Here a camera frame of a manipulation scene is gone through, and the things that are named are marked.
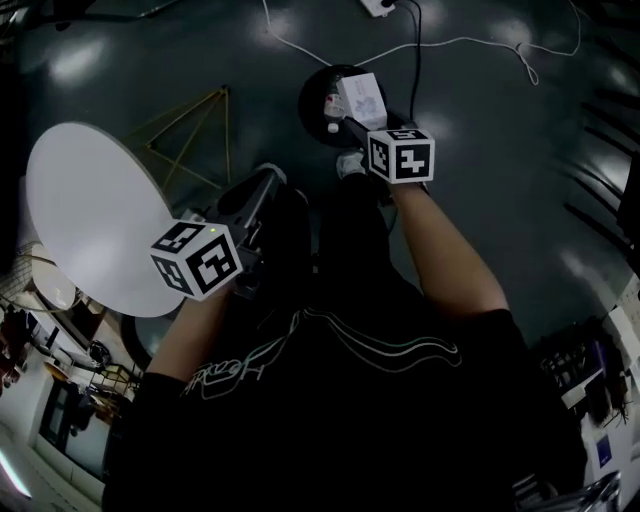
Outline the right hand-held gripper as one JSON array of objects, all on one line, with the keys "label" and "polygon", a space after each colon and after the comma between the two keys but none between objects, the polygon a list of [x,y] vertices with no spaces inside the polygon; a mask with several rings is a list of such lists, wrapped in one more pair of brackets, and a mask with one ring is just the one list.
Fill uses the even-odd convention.
[{"label": "right hand-held gripper", "polygon": [[352,146],[367,145],[368,171],[388,184],[426,184],[434,178],[435,140],[410,118],[387,113],[387,130],[370,131],[352,117],[342,120]]}]

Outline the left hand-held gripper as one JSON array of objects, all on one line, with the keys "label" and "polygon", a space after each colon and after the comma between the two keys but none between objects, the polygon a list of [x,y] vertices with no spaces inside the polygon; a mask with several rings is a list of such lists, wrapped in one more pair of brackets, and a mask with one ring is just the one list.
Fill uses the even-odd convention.
[{"label": "left hand-held gripper", "polygon": [[285,184],[280,167],[260,164],[219,198],[217,211],[235,214],[202,216],[189,211],[180,218],[159,220],[150,257],[166,286],[197,301],[228,285],[238,295],[253,298],[264,274],[260,211]]}]

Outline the white plastic bottle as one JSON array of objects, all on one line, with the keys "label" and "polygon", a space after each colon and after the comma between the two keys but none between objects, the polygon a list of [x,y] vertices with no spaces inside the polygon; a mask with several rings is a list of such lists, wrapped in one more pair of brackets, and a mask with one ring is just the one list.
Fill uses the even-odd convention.
[{"label": "white plastic bottle", "polygon": [[327,124],[327,131],[331,134],[338,133],[345,117],[345,108],[336,85],[331,86],[327,91],[323,114]]}]

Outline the long white power strip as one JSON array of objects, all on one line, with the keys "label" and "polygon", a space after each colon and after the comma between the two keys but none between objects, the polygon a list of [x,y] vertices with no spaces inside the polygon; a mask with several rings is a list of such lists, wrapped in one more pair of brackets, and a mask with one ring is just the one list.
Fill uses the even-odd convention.
[{"label": "long white power strip", "polygon": [[359,0],[368,13],[374,17],[386,17],[394,9],[398,0]]}]

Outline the white tissue packet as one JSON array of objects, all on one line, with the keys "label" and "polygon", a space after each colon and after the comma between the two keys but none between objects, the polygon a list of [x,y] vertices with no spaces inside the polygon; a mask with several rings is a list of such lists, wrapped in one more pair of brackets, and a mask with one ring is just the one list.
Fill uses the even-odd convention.
[{"label": "white tissue packet", "polygon": [[373,73],[341,78],[337,83],[345,115],[370,131],[387,126],[387,110]]}]

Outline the person's black shirt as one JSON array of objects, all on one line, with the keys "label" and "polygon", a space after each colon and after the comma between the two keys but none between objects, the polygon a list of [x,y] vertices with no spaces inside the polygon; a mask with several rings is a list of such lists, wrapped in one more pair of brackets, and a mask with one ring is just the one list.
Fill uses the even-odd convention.
[{"label": "person's black shirt", "polygon": [[228,331],[188,381],[144,376],[104,512],[513,512],[584,481],[579,428],[505,310],[319,308]]}]

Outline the black slatted chair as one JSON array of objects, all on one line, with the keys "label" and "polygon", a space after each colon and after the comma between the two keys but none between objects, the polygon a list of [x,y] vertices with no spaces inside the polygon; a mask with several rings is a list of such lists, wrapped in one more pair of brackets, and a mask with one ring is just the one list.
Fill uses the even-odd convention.
[{"label": "black slatted chair", "polygon": [[640,252],[640,94],[597,87],[580,103],[572,179],[611,219],[565,208],[626,256]]}]

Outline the person's right forearm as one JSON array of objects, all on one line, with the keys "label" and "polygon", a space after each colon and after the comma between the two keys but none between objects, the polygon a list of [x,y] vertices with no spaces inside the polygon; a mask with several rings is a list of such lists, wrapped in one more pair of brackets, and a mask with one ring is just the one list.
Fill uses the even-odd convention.
[{"label": "person's right forearm", "polygon": [[415,183],[389,186],[424,295],[442,314],[465,317],[509,308],[498,280]]}]

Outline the person's black trousers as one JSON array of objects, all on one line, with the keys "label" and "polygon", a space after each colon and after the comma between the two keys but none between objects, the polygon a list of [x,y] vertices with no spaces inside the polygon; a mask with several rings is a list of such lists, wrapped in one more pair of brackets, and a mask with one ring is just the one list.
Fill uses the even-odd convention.
[{"label": "person's black trousers", "polygon": [[309,306],[365,321],[425,312],[421,293],[391,263],[386,224],[366,175],[354,173],[338,183],[322,218],[316,258],[311,235],[307,203],[292,186],[280,186],[259,233],[265,262],[255,297],[259,307]]}]

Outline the black trash bin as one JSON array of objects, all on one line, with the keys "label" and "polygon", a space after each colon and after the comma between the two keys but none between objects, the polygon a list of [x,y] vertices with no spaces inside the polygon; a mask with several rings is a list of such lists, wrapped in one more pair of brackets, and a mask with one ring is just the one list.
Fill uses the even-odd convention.
[{"label": "black trash bin", "polygon": [[303,85],[298,97],[298,115],[305,130],[318,142],[333,148],[358,147],[356,135],[338,123],[338,131],[328,130],[329,121],[325,117],[325,100],[330,94],[337,94],[337,83],[341,78],[365,74],[362,67],[352,65],[328,66],[314,73]]}]

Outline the person's left forearm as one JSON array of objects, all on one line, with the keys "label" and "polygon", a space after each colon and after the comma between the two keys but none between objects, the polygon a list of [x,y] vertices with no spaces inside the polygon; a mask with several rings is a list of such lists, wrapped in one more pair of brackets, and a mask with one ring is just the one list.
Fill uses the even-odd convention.
[{"label": "person's left forearm", "polygon": [[201,302],[187,299],[146,372],[189,382],[212,350],[231,296],[232,289],[226,286]]}]

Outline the person's white shoe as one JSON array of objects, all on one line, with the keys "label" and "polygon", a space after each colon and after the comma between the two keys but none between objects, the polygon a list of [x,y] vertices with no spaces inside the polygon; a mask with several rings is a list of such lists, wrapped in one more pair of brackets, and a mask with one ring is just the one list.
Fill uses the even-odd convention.
[{"label": "person's white shoe", "polygon": [[336,159],[336,172],[340,179],[352,174],[365,174],[363,166],[364,154],[361,151],[350,151],[339,155]]}]

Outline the round white table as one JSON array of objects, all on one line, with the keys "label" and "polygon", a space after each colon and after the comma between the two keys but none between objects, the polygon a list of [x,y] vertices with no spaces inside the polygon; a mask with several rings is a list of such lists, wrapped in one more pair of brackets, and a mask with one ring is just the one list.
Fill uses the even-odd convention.
[{"label": "round white table", "polygon": [[169,205],[141,162],[105,131],[79,122],[46,130],[29,156],[26,200],[50,257],[92,299],[154,318],[188,298],[166,286],[150,257]]}]

